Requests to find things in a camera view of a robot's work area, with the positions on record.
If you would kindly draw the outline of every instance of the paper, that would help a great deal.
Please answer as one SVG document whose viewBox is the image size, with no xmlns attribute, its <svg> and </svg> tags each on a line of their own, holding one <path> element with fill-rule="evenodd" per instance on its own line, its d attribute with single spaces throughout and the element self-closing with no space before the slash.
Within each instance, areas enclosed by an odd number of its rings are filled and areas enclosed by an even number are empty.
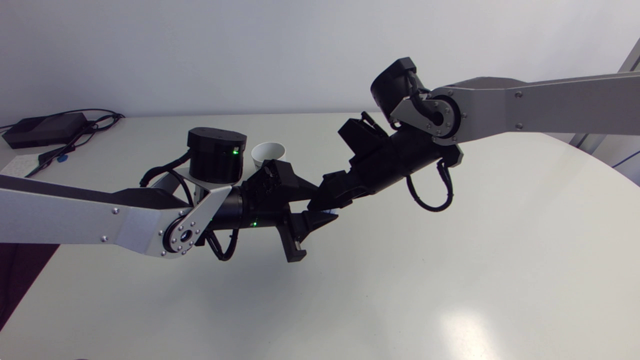
<svg viewBox="0 0 640 360">
<path fill-rule="evenodd" d="M 4 169 L 0 170 L 0 174 L 15 177 L 25 177 L 33 169 L 38 167 L 38 155 L 28 154 L 18 155 Z"/>
</svg>

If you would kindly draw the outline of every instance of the metal frame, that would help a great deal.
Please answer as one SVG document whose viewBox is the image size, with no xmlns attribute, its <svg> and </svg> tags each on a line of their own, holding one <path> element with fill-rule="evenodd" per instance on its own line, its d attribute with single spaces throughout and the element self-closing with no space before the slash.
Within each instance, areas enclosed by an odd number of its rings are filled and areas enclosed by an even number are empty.
<svg viewBox="0 0 640 360">
<path fill-rule="evenodd" d="M 426 106 L 447 102 L 459 109 L 448 135 L 437 134 L 407 97 L 391 116 L 433 135 L 438 145 L 454 145 L 508 131 L 640 135 L 640 72 L 524 83 L 475 78 L 437 88 Z"/>
<path fill-rule="evenodd" d="M 0 203 L 5 209 L 0 217 L 3 229 L 0 243 L 115 244 L 140 254 L 179 258 L 194 245 L 231 191 L 231 185 L 197 181 L 189 176 L 188 169 L 177 169 L 177 172 L 203 194 L 194 208 L 154 209 L 86 200 L 82 199 L 81 192 L 87 192 L 84 189 L 0 176 Z M 49 191 L 11 189 L 6 186 L 8 181 L 19 181 L 32 188 L 46 186 Z M 152 187 L 173 193 L 177 186 L 178 181 L 173 176 L 165 175 Z M 167 249 L 163 238 L 177 219 L 181 220 L 168 235 L 176 241 Z M 192 238 L 180 241 L 186 231 L 191 231 Z"/>
<path fill-rule="evenodd" d="M 638 39 L 618 72 L 638 71 L 638 63 L 640 63 L 640 39 Z M 593 154 L 605 137 L 607 135 L 579 133 L 573 136 L 569 145 L 575 146 L 588 154 Z"/>
</svg>

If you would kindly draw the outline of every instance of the black circular motor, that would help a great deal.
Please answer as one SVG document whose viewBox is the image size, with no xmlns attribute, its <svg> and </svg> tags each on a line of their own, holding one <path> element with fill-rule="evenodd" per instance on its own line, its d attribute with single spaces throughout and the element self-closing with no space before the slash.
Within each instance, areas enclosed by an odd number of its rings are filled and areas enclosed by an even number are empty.
<svg viewBox="0 0 640 360">
<path fill-rule="evenodd" d="M 236 183 L 242 177 L 246 135 L 212 127 L 189 130 L 191 149 L 189 174 L 216 184 Z"/>
</svg>

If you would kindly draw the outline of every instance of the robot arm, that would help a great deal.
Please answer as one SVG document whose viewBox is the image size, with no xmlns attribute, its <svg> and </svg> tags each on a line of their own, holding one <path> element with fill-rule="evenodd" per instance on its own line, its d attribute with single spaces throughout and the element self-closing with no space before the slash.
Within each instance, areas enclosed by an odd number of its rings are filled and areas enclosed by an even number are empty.
<svg viewBox="0 0 640 360">
<path fill-rule="evenodd" d="M 244 142 L 240 151 L 233 144 L 246 137 L 234 133 L 235 138 L 222 140 L 231 148 L 218 151 L 205 142 L 191 143 L 194 129 L 189 146 L 206 154 L 192 153 L 191 169 L 199 163 L 201 171 L 176 169 L 150 188 L 102 193 L 0 176 L 0 242 L 116 244 L 178 258 L 204 245 L 210 240 L 205 234 L 218 229 L 235 229 L 237 235 L 242 228 L 276 227 L 287 260 L 299 261 L 306 254 L 300 243 L 307 235 L 337 218 L 324 210 L 343 208 L 410 179 L 438 160 L 443 180 L 451 184 L 447 168 L 461 162 L 461 142 L 506 131 L 640 135 L 638 73 L 539 83 L 476 78 L 429 91 L 411 59 L 404 58 L 376 78 L 371 92 L 395 132 L 389 136 L 366 113 L 349 119 L 339 134 L 354 152 L 351 168 L 326 174 L 320 187 L 277 160 L 266 161 L 247 181 L 233 186 L 242 157 L 230 161 L 228 155 L 241 155 Z M 212 182 L 211 174 L 235 175 Z M 172 195 L 180 185 L 176 176 L 195 184 L 196 204 Z M 289 202 L 296 200 L 309 200 L 308 211 L 291 213 Z"/>
</svg>

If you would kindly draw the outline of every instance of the white wall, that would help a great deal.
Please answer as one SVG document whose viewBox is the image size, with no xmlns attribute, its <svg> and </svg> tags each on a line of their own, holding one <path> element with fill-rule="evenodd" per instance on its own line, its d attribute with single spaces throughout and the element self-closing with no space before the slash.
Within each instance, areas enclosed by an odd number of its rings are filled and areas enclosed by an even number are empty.
<svg viewBox="0 0 640 360">
<path fill-rule="evenodd" d="M 640 1 L 2 0 L 0 124 L 100 106 L 128 116 L 373 110 L 411 56 L 428 87 L 616 72 Z"/>
</svg>

